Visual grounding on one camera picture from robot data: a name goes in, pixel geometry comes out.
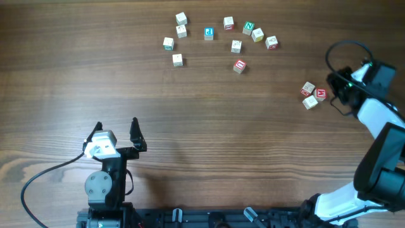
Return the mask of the wooden block teal side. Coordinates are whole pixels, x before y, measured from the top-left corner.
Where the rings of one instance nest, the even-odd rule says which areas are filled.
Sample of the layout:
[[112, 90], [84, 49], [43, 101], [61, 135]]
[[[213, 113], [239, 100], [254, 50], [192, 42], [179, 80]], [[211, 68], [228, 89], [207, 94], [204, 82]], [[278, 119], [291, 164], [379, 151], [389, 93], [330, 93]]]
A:
[[313, 95], [310, 95], [307, 98], [305, 98], [302, 101], [302, 103], [307, 110], [310, 110], [318, 104], [318, 101], [316, 100], [316, 98]]

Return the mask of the red letter A block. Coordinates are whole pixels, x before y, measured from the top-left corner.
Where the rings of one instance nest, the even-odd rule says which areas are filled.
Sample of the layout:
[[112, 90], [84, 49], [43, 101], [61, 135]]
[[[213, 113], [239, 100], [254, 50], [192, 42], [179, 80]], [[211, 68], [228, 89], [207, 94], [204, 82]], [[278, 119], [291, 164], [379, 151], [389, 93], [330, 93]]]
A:
[[180, 66], [184, 65], [181, 54], [173, 54], [172, 60], [173, 60], [173, 66], [175, 66], [175, 67], [180, 67]]

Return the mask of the red letter M block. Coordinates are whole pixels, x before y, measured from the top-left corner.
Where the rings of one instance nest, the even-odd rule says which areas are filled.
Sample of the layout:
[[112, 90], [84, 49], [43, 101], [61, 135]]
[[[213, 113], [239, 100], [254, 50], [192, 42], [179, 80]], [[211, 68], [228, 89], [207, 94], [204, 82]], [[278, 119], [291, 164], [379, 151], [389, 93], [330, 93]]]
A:
[[317, 101], [324, 101], [327, 98], [327, 90], [326, 89], [320, 89], [316, 88], [313, 91], [313, 96]]

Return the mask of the plain wooden block red side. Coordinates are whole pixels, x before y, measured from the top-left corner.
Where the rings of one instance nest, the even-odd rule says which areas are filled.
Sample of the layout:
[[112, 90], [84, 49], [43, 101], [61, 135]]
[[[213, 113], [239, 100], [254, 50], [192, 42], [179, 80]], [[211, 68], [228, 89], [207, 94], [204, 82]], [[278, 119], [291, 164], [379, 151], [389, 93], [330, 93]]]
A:
[[315, 85], [310, 83], [310, 82], [306, 82], [303, 87], [300, 90], [300, 93], [302, 95], [304, 95], [305, 97], [308, 97], [310, 95], [312, 95], [313, 91], [315, 89]]

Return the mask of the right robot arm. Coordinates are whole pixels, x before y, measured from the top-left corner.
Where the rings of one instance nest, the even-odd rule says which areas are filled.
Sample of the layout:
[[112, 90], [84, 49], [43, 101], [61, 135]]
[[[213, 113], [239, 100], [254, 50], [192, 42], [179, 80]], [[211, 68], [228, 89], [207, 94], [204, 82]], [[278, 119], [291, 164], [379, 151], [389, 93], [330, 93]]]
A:
[[331, 193], [304, 201], [295, 219], [298, 227], [355, 227], [357, 217], [404, 209], [404, 118], [384, 101], [395, 67], [365, 60], [361, 68], [346, 67], [327, 77], [335, 98], [350, 107], [374, 138], [354, 179]]

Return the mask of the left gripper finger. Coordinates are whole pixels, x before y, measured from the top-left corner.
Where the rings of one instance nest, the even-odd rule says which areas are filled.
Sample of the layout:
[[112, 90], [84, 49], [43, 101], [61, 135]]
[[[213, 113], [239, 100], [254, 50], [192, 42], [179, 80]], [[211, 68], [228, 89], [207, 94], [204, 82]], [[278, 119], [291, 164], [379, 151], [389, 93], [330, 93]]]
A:
[[87, 145], [92, 141], [93, 135], [94, 135], [97, 131], [102, 130], [102, 129], [103, 129], [103, 124], [102, 124], [101, 122], [97, 122], [96, 126], [93, 128], [93, 130], [92, 130], [92, 132], [89, 134], [89, 136], [88, 136], [86, 139], [84, 139], [83, 146], [82, 146], [82, 150], [83, 150], [83, 151], [86, 149]]
[[133, 117], [130, 127], [130, 141], [133, 143], [134, 148], [137, 151], [147, 151], [147, 143], [140, 130], [139, 121], [136, 117]]

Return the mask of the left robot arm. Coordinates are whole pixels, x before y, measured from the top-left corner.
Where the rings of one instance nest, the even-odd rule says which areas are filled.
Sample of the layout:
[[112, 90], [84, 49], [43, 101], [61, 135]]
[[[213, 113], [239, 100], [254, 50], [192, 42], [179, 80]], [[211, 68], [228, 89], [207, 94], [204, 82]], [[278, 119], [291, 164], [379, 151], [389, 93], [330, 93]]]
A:
[[132, 176], [127, 162], [138, 159], [139, 153], [147, 151], [139, 121], [135, 117], [130, 126], [130, 141], [133, 146], [117, 148], [114, 133], [104, 130], [101, 122], [96, 124], [84, 141], [84, 155], [101, 162], [102, 167], [85, 181], [89, 209], [78, 212], [77, 228], [144, 227], [133, 204], [125, 202], [125, 197], [133, 191], [126, 190], [126, 177]]

